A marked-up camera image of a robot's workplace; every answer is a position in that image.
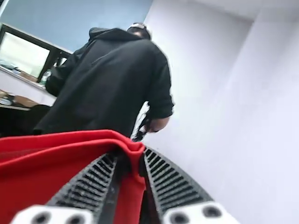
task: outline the desk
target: desk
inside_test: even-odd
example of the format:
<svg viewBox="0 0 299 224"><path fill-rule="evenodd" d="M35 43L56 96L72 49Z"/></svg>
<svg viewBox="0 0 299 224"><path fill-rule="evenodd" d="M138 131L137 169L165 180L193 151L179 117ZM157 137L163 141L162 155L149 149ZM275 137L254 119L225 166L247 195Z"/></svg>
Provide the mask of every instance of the desk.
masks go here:
<svg viewBox="0 0 299 224"><path fill-rule="evenodd" d="M7 92L0 90L0 98L5 95L7 95ZM13 105L0 104L0 108L29 111L31 107L38 104L37 102L22 96L15 96L14 100L15 100L15 104Z"/></svg>
<svg viewBox="0 0 299 224"><path fill-rule="evenodd" d="M0 98L5 95L7 92L0 90ZM12 105L0 104L0 137L17 135L30 108L38 104L22 96L15 96L14 101Z"/></svg>

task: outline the red cloth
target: red cloth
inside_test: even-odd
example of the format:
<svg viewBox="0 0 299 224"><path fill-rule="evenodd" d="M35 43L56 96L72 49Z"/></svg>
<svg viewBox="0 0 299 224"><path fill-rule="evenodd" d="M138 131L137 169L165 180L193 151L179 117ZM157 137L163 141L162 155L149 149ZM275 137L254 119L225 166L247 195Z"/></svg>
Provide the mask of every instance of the red cloth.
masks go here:
<svg viewBox="0 0 299 224"><path fill-rule="evenodd" d="M1 224L24 208L47 203L79 171L115 147L129 156L133 172L121 183L114 224L138 224L145 189L138 161L145 147L110 130L0 139Z"/></svg>

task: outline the black hoodie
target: black hoodie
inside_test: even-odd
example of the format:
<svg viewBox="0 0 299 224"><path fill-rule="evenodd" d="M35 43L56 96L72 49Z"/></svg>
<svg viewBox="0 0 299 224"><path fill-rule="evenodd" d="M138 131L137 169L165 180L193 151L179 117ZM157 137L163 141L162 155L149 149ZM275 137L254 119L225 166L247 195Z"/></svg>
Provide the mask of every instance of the black hoodie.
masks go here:
<svg viewBox="0 0 299 224"><path fill-rule="evenodd" d="M117 28L92 28L89 36L52 69L46 90L57 100L36 130L112 129L130 137L144 102L152 118L172 115L168 62L153 42Z"/></svg>

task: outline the ceiling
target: ceiling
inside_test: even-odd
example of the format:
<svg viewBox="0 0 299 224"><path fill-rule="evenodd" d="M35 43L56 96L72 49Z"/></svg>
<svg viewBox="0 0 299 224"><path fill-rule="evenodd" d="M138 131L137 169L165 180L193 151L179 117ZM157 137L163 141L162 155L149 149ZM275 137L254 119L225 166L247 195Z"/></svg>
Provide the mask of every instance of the ceiling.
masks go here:
<svg viewBox="0 0 299 224"><path fill-rule="evenodd" d="M235 14L250 20L254 20L262 7L267 4L285 5L291 2L298 4L299 0L194 0L220 10Z"/></svg>

